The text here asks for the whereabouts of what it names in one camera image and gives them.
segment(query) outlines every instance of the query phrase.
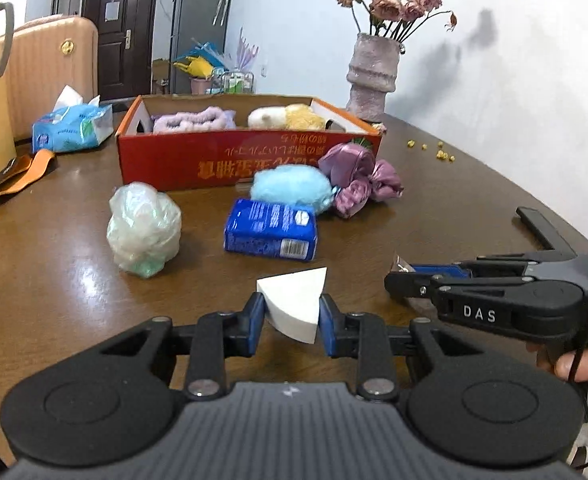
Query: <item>dark brown door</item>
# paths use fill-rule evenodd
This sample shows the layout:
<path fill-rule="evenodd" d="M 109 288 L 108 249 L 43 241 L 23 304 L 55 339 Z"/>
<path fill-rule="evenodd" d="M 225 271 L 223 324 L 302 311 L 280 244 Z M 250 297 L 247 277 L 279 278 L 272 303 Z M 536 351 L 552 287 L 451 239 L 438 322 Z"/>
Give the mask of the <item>dark brown door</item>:
<path fill-rule="evenodd" d="M 156 0 L 83 0 L 82 15 L 98 28 L 101 100 L 151 92 Z"/>

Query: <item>metal bolt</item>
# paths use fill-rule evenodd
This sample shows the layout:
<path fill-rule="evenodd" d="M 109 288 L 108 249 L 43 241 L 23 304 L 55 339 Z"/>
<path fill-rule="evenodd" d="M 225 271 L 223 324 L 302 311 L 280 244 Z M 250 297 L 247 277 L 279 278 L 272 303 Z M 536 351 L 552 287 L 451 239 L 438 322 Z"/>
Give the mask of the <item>metal bolt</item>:
<path fill-rule="evenodd" d="M 368 379 L 363 383 L 363 389 L 370 395 L 387 395 L 394 391 L 394 383 L 389 379 Z"/>
<path fill-rule="evenodd" d="M 218 393 L 220 386 L 212 379 L 198 379 L 187 387 L 190 394 L 197 397 L 209 397 Z"/>

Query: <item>black circular motor cover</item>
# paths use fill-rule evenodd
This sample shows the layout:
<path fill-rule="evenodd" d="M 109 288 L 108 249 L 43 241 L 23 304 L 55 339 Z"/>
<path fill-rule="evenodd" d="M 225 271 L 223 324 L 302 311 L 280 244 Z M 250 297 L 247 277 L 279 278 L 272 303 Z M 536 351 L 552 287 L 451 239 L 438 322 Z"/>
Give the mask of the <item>black circular motor cover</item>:
<path fill-rule="evenodd" d="M 521 468 L 565 460 L 583 404 L 551 374 L 484 355 L 451 359 L 411 391 L 407 414 L 441 452 L 464 463 Z"/>
<path fill-rule="evenodd" d="M 0 424 L 16 457 L 55 466 L 117 462 L 153 444 L 173 418 L 170 390 L 128 357 L 63 361 L 10 390 Z"/>

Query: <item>paper notice on door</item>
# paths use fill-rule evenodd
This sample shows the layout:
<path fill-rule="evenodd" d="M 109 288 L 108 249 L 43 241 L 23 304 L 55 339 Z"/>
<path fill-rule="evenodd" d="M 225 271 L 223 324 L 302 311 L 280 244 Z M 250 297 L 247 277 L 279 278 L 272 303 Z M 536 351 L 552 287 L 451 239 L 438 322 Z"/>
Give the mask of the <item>paper notice on door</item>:
<path fill-rule="evenodd" d="M 120 10 L 120 2 L 108 2 L 105 5 L 105 21 L 106 22 L 117 21 L 119 10 Z"/>

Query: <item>pink flower vase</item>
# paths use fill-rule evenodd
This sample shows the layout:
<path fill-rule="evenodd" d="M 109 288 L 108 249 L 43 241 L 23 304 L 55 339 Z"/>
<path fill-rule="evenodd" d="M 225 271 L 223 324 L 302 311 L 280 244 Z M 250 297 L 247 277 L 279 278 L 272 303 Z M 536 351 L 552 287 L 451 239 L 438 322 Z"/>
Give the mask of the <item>pink flower vase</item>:
<path fill-rule="evenodd" d="M 347 111 L 364 121 L 383 120 L 385 98 L 396 90 L 401 46 L 397 41 L 361 33 L 354 45 L 347 81 Z"/>

